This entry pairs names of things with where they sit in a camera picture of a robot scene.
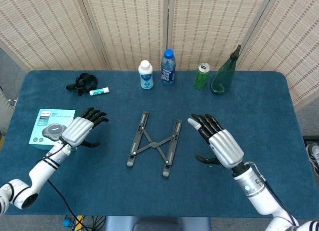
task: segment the light blue box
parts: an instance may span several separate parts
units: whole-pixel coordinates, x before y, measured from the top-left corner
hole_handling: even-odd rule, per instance
[[[41,150],[50,150],[73,121],[74,114],[75,110],[40,109],[29,144]]]

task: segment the white robotic arm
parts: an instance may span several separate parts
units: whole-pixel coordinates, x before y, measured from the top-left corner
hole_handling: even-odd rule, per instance
[[[191,124],[209,144],[216,158],[207,159],[196,156],[196,159],[205,164],[221,164],[232,169],[233,178],[239,184],[246,197],[261,215],[272,215],[266,231],[319,231],[319,222],[307,222],[299,227],[297,220],[292,217],[286,207],[272,195],[272,189],[263,175],[259,173],[253,162],[242,162],[244,152],[241,150],[232,135],[211,115],[192,114]],[[256,167],[259,176],[249,166]]]
[[[8,210],[9,203],[19,209],[25,209],[32,205],[45,182],[60,167],[63,161],[70,155],[72,147],[79,145],[96,147],[99,143],[91,144],[85,141],[89,132],[103,121],[106,113],[88,108],[81,117],[75,118],[62,133],[60,141],[40,159],[29,172],[32,185],[15,179],[4,184],[0,188],[0,216]]]

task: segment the floor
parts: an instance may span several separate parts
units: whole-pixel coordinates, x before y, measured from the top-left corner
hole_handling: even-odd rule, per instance
[[[16,99],[25,72],[15,64],[7,54],[0,49],[0,86],[8,99]],[[319,99],[297,112],[297,118],[303,135],[319,135]],[[70,230],[62,225],[64,216],[47,215],[6,215],[0,218],[1,231],[63,231]],[[264,231],[270,219],[233,219],[233,218],[212,218],[213,231]]]

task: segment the glue stick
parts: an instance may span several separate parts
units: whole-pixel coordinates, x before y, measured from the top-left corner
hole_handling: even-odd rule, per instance
[[[105,93],[109,93],[109,88],[105,87],[105,88],[101,88],[101,89],[97,89],[97,90],[90,90],[90,95],[100,95],[100,94],[105,94]]]

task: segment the blue felt table cover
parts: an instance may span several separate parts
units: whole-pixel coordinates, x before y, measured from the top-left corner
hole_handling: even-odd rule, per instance
[[[82,71],[30,72],[0,152],[0,182],[21,179],[46,151],[28,144],[40,108],[87,107],[107,112],[87,137],[101,142],[94,149],[79,147],[50,179],[77,214],[109,216],[260,217],[232,178],[231,170],[204,165],[194,156],[212,157],[209,146],[187,123],[191,113],[214,115],[254,161],[277,195],[297,218],[319,214],[319,196],[297,123],[287,82],[277,72],[236,72],[230,92],[216,96],[207,84],[193,87],[194,71],[176,72],[172,85],[164,85],[154,72],[154,87],[143,90],[137,71],[88,71],[98,88],[110,93],[78,96],[65,86]],[[139,154],[133,168],[126,162],[144,110],[150,112],[146,130],[154,141],[173,132],[183,120],[174,163],[168,179],[162,177],[163,160],[156,149]],[[141,146],[147,144],[143,137]],[[168,145],[163,146],[167,152]],[[68,214],[58,194],[45,184],[37,201],[21,211],[10,205],[8,214]]]

